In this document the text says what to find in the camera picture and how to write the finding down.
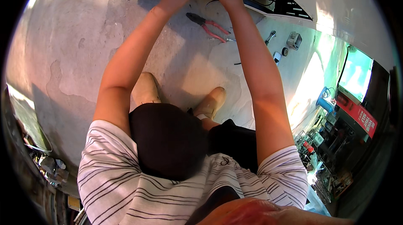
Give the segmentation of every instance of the white shirt with black stripes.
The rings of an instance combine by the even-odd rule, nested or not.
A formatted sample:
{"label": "white shirt with black stripes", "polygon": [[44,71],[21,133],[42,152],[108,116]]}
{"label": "white shirt with black stripes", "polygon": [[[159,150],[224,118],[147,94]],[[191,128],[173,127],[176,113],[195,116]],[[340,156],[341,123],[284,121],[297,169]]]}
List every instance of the white shirt with black stripes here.
{"label": "white shirt with black stripes", "polygon": [[304,208],[308,191],[307,173],[296,146],[267,157],[257,175],[218,153],[206,156],[199,174],[175,182],[142,173],[136,143],[123,130],[102,120],[89,128],[77,182],[93,225],[185,224],[223,186],[232,187],[241,198],[298,208]]}

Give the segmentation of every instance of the person's right shoe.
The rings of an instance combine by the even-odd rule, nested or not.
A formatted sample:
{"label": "person's right shoe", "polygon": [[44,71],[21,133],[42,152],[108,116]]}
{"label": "person's right shoe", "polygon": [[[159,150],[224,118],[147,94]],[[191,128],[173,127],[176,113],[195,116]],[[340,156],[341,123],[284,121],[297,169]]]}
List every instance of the person's right shoe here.
{"label": "person's right shoe", "polygon": [[204,114],[206,117],[213,120],[217,111],[224,104],[225,98],[225,89],[223,87],[216,87],[196,107],[196,109],[193,111],[193,115],[197,117],[200,114]]}
{"label": "person's right shoe", "polygon": [[137,106],[148,102],[160,103],[160,97],[158,96],[157,86],[154,81],[154,77],[149,72],[143,72],[140,74],[136,85],[131,92],[134,101]]}

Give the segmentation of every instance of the pliers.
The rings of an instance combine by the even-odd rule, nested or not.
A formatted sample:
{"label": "pliers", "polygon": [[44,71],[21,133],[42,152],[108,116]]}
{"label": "pliers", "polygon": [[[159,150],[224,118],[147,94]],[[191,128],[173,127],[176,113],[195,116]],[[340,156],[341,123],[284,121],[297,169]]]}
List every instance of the pliers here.
{"label": "pliers", "polygon": [[212,33],[206,26],[206,24],[209,25],[213,25],[215,27],[217,27],[218,29],[220,29],[223,33],[225,34],[229,34],[228,31],[226,31],[224,28],[222,28],[220,25],[218,25],[216,22],[212,21],[212,20],[206,20],[205,18],[200,17],[197,14],[194,13],[187,13],[186,16],[193,22],[199,24],[201,27],[203,27],[204,31],[206,31],[206,33],[208,33],[210,36],[219,39],[220,41],[222,41],[223,43],[226,42],[226,40],[224,40],[223,38],[221,38],[220,36]]}

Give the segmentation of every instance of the white sock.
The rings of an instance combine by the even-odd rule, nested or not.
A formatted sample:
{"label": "white sock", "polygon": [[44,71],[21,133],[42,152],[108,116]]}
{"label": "white sock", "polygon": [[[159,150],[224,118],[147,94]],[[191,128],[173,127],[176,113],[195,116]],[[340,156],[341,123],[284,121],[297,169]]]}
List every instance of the white sock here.
{"label": "white sock", "polygon": [[202,120],[202,119],[205,119],[205,118],[208,118],[208,116],[206,116],[206,115],[204,115],[204,114],[200,114],[200,115],[198,115],[198,116],[196,116],[198,119],[200,119],[200,120]]}

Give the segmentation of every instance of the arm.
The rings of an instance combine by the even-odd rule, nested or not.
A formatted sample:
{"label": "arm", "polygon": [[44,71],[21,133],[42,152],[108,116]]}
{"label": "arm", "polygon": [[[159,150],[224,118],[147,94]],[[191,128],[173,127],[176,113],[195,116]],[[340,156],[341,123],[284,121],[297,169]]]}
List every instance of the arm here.
{"label": "arm", "polygon": [[274,152],[294,145],[279,69],[246,10],[243,0],[219,0],[234,29],[256,122],[258,165]]}
{"label": "arm", "polygon": [[169,18],[187,0],[161,0],[119,47],[103,72],[93,121],[110,122],[130,136],[130,94]]}

